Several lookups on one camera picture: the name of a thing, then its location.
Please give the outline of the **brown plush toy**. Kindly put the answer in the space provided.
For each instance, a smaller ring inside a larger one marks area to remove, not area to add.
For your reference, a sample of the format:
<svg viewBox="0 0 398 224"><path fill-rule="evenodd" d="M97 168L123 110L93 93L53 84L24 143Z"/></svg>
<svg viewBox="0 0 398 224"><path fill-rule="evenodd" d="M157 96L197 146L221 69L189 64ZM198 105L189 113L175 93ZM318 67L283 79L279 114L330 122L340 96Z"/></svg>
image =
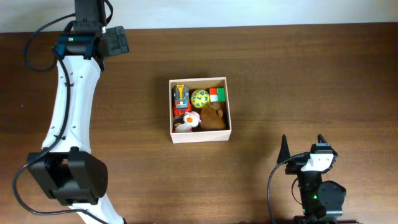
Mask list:
<svg viewBox="0 0 398 224"><path fill-rule="evenodd" d="M204 131L226 130L226 103L214 102L206 104L201 109L200 118L201 128Z"/></svg>

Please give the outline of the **colourful two-by-two puzzle cube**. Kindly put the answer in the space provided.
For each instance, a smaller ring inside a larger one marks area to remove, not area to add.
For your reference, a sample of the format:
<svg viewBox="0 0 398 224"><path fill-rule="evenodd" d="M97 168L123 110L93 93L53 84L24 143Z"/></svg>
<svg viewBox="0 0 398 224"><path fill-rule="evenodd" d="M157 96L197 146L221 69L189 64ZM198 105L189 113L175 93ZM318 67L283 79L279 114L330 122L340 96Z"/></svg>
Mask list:
<svg viewBox="0 0 398 224"><path fill-rule="evenodd" d="M210 88L210 102L225 102L226 101L226 94L224 88Z"/></svg>

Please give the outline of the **white pink duck toy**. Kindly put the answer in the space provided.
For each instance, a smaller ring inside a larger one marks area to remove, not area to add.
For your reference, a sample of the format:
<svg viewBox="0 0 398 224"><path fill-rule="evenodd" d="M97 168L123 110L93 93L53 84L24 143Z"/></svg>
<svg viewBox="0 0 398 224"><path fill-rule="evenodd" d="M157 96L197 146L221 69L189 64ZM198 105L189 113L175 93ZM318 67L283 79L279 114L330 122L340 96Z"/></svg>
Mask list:
<svg viewBox="0 0 398 224"><path fill-rule="evenodd" d="M190 133L193 128L200 125L201 119L200 115L195 112L185 112L183 116L183 123L177 123L174 125L175 133Z"/></svg>

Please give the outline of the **yellow ball with blue letters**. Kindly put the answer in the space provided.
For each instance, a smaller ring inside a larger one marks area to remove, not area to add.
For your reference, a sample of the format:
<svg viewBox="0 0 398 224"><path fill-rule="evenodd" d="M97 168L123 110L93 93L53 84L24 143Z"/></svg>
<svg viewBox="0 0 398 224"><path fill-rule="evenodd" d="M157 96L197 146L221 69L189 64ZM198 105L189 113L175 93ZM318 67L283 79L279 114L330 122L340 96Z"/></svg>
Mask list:
<svg viewBox="0 0 398 224"><path fill-rule="evenodd" d="M200 109L210 102L210 95L206 90L195 90L190 100L193 107Z"/></svg>

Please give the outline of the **red grey toy fire truck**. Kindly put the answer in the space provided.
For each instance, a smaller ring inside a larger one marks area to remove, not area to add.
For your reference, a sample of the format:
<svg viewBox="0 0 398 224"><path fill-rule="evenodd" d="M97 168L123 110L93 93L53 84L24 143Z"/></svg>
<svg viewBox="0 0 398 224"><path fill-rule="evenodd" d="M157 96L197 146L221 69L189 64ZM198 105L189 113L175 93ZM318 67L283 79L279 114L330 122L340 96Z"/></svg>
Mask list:
<svg viewBox="0 0 398 224"><path fill-rule="evenodd" d="M189 88L184 84L176 85L173 91L174 106L173 113L175 118L179 118L192 110L190 103Z"/></svg>

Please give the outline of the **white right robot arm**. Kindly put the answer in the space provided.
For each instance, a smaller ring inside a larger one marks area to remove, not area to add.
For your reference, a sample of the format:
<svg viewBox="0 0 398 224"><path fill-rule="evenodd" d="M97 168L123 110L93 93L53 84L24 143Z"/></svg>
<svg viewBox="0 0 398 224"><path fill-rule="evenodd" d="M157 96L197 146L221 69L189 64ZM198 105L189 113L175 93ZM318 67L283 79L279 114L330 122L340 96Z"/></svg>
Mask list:
<svg viewBox="0 0 398 224"><path fill-rule="evenodd" d="M336 223L343 214L346 189L322 180L322 175L333 168L338 153L321 134L317 138L308 152L292 156L287 137L282 136L277 164L285 165L287 175L297 176L303 210L302 216L294 217L294 223Z"/></svg>

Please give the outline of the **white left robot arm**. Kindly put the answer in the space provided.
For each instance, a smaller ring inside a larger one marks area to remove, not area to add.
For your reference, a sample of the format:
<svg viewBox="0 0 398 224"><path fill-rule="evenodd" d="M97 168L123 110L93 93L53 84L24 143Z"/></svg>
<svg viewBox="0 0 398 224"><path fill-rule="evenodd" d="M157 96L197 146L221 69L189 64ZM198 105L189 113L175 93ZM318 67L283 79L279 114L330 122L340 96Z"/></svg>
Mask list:
<svg viewBox="0 0 398 224"><path fill-rule="evenodd" d="M61 214L77 213L85 223L124 223L109 197L108 169L91 153L90 118L104 61L129 50L123 27L110 27L108 0L75 1L68 24L52 47L58 85L50 127L40 152L23 166Z"/></svg>

